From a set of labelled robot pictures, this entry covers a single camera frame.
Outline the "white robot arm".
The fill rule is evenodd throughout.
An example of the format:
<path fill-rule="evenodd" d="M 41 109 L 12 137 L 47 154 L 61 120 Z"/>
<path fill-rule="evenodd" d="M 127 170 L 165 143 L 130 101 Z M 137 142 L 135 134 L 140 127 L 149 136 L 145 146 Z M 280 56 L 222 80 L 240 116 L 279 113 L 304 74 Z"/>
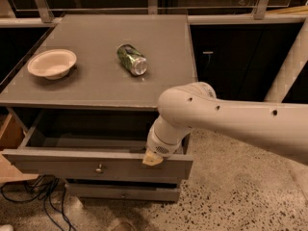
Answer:
<path fill-rule="evenodd" d="M 308 107 L 266 98 L 304 24 L 193 25 L 198 81 L 165 90 L 143 162 L 157 165 L 205 128 L 308 164 Z"/>

